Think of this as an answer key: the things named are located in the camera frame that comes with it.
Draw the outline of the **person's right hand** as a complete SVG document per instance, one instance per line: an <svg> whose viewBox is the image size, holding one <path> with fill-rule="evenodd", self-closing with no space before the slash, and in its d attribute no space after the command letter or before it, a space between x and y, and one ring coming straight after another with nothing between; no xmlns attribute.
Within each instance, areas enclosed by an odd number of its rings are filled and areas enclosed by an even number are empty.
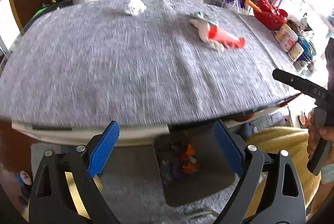
<svg viewBox="0 0 334 224"><path fill-rule="evenodd" d="M309 139L307 145L307 153L309 155L313 155L318 145L316 138L321 137L322 139L331 141L333 143L334 131L333 131L333 126L321 127L317 130L317 128L315 127L315 115L313 110L309 112L308 118L310 125L309 125Z"/></svg>

